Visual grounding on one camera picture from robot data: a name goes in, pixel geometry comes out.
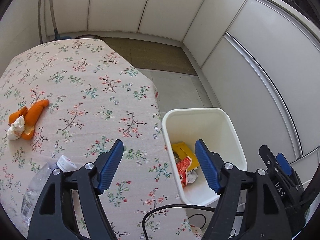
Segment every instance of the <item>blue gripper pad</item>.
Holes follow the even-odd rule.
[[[202,140],[196,141],[195,152],[209,188],[213,189],[215,193],[218,193],[221,189],[221,185],[219,183],[219,171],[216,169],[209,157],[209,155],[213,153],[207,149]]]
[[[99,192],[99,195],[103,194],[103,192],[110,187],[112,179],[116,173],[123,155],[123,142],[121,140],[116,140],[110,151],[103,154],[109,154],[110,156],[101,172],[98,174],[99,183],[97,186],[97,190]]]
[[[277,159],[281,169],[283,170],[283,172],[285,174],[287,174],[288,176],[290,176],[292,174],[292,168],[291,168],[290,164],[288,163],[287,159],[284,157],[284,155],[282,153],[278,153],[276,159]]]

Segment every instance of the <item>plastic bottle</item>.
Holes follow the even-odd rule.
[[[21,217],[29,227],[33,210],[36,206],[40,193],[47,182],[51,172],[54,169],[61,169],[63,172],[77,170],[77,166],[71,162],[66,156],[62,155],[59,160],[55,162],[46,163],[38,173],[32,178],[27,191],[23,196],[21,206]]]

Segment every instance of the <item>white plastic bin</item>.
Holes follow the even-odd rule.
[[[210,189],[201,168],[198,178],[182,188],[171,144],[185,142],[195,152],[195,142],[202,139],[208,149],[219,153],[224,162],[246,171],[247,161],[229,116],[219,108],[174,109],[162,120],[164,140],[168,148],[180,198],[185,204],[207,206],[219,198]]]

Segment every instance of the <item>silver bolt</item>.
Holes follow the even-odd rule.
[[[265,170],[263,169],[259,169],[258,170],[258,173],[261,175],[261,176],[264,176],[266,174]]]
[[[91,169],[94,167],[94,164],[93,164],[93,163],[87,163],[84,167],[85,167],[87,170],[91,170]]]
[[[53,175],[58,175],[59,173],[60,173],[60,169],[55,169],[52,172]]]
[[[233,165],[231,163],[226,163],[224,165],[224,167],[227,169],[227,170],[232,170],[233,169]]]

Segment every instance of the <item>tablecloth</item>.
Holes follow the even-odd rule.
[[[8,116],[50,101],[31,141],[8,141]],[[20,208],[32,177],[66,155],[80,168],[116,139],[124,155],[100,197],[118,239],[144,239],[145,213],[180,203],[153,83],[98,39],[52,41],[16,56],[0,78],[0,202],[27,236]],[[76,219],[89,237],[78,197]],[[146,223],[151,239],[194,239],[184,209],[161,210]]]

